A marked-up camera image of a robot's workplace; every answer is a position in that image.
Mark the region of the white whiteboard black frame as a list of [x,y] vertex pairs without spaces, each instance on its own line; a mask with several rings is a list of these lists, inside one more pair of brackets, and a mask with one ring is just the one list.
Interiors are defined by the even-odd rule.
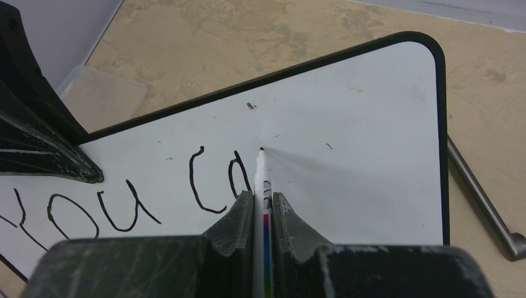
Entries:
[[445,55],[398,32],[89,134],[88,184],[1,178],[1,262],[22,279],[69,238],[196,235],[254,185],[334,243],[447,245]]

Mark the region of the white whiteboard marker pen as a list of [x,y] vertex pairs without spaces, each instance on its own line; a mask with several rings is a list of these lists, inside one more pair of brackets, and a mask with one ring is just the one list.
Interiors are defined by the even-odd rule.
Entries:
[[252,296],[274,296],[272,251],[272,183],[266,152],[260,148],[254,177]]

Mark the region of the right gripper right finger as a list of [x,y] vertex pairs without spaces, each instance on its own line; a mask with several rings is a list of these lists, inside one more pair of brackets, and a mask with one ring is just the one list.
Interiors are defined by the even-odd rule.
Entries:
[[277,297],[325,297],[317,249],[330,241],[308,225],[281,192],[273,200],[274,279]]

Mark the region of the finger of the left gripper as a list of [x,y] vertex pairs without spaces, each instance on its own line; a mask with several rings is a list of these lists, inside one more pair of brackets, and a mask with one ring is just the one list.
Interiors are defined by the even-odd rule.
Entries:
[[1,3],[1,175],[96,184],[102,170],[78,147],[87,131],[42,75],[20,11]]

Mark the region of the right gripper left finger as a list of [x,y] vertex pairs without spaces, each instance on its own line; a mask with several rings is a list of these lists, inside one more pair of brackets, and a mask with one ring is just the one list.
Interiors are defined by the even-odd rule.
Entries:
[[202,297],[251,297],[254,195],[243,191],[202,235],[208,240]]

